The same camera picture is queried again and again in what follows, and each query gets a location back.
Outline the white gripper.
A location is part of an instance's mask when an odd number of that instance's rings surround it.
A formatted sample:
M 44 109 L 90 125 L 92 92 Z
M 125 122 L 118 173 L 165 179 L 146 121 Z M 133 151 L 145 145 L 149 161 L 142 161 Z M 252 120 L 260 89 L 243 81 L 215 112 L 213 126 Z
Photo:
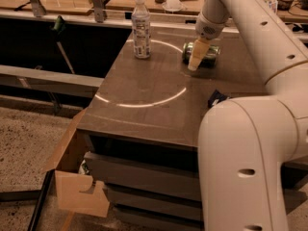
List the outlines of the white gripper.
M 204 15 L 200 13 L 196 20 L 195 30 L 200 36 L 192 48 L 188 69 L 196 71 L 210 48 L 210 39 L 216 39 L 225 27 L 229 13 Z

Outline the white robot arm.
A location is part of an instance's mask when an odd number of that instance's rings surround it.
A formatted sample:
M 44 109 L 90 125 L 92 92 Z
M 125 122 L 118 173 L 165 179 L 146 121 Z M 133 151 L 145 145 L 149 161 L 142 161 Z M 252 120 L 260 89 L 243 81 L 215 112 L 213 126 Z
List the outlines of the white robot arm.
M 267 90 L 211 108 L 198 135 L 205 231 L 289 231 L 283 163 L 308 155 L 308 50 L 263 0 L 205 0 L 196 68 L 233 19 Z

